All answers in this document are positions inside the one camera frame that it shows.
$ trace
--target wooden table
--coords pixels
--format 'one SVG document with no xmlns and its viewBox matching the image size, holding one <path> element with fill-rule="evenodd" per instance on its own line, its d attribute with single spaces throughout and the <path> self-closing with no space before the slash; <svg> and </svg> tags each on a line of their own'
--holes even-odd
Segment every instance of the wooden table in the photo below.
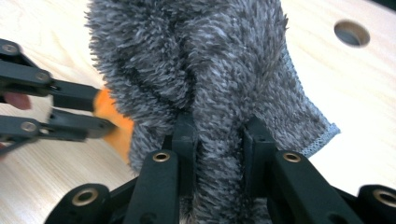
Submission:
<svg viewBox="0 0 396 224">
<path fill-rule="evenodd" d="M 100 88 L 92 67 L 87 1 L 0 2 L 0 38 L 55 78 Z M 287 39 L 306 94 L 342 133 L 311 158 L 334 186 L 356 194 L 361 185 L 396 189 L 396 13 L 363 0 L 283 0 L 290 18 Z M 365 27 L 362 48 L 342 43 L 334 25 Z M 51 100 L 31 97 L 33 109 L 0 105 L 1 115 L 44 121 Z M 101 183 L 114 189 L 133 178 L 102 140 L 39 141 L 0 161 L 0 223 L 43 223 L 70 189 Z"/>
</svg>

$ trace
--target hand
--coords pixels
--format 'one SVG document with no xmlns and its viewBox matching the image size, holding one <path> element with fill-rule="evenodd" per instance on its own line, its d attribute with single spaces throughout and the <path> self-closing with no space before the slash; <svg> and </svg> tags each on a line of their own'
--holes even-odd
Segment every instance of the hand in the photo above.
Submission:
<svg viewBox="0 0 396 224">
<path fill-rule="evenodd" d="M 27 109 L 32 108 L 29 97 L 27 95 L 20 94 L 20 93 L 6 92 L 3 94 L 3 96 L 4 96 L 4 100 L 8 104 L 17 107 L 18 109 L 27 110 Z"/>
</svg>

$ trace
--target tabletop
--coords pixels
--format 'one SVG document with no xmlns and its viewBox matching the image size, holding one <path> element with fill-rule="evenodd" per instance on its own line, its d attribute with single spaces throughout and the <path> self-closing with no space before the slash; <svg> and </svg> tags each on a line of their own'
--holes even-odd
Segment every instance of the tabletop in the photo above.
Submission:
<svg viewBox="0 0 396 224">
<path fill-rule="evenodd" d="M 93 68 L 84 26 L 88 1 L 0 1 L 0 38 L 61 80 L 104 85 Z M 341 133 L 310 158 L 333 186 L 396 189 L 396 12 L 365 0 L 282 0 L 287 42 L 306 95 Z M 354 34 L 360 46 L 335 34 Z M 44 121 L 50 97 L 33 109 L 0 105 L 0 115 Z M 103 140 L 41 140 L 0 161 L 0 223 L 43 223 L 70 190 L 100 183 L 110 190 L 134 178 Z"/>
</svg>

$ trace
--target orange cloth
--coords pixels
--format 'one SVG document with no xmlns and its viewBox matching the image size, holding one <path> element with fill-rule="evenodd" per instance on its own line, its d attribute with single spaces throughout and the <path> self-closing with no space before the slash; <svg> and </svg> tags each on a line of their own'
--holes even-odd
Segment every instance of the orange cloth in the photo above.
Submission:
<svg viewBox="0 0 396 224">
<path fill-rule="evenodd" d="M 93 114 L 97 118 L 107 119 L 116 125 L 116 128 L 106 135 L 104 139 L 128 163 L 128 152 L 134 130 L 134 122 L 117 111 L 115 100 L 110 98 L 109 93 L 109 89 L 103 89 L 98 92 L 93 102 Z"/>
</svg>

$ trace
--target gray towel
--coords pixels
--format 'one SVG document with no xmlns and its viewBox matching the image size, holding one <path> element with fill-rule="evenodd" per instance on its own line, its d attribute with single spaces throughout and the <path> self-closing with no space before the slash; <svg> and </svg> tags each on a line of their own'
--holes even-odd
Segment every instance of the gray towel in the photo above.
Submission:
<svg viewBox="0 0 396 224">
<path fill-rule="evenodd" d="M 339 133 L 304 95 L 278 0 L 92 0 L 88 21 L 95 67 L 135 121 L 135 171 L 177 113 L 192 113 L 202 145 L 196 192 L 182 200 L 189 222 L 270 222 L 265 201 L 243 193 L 239 131 L 251 117 L 306 156 Z"/>
</svg>

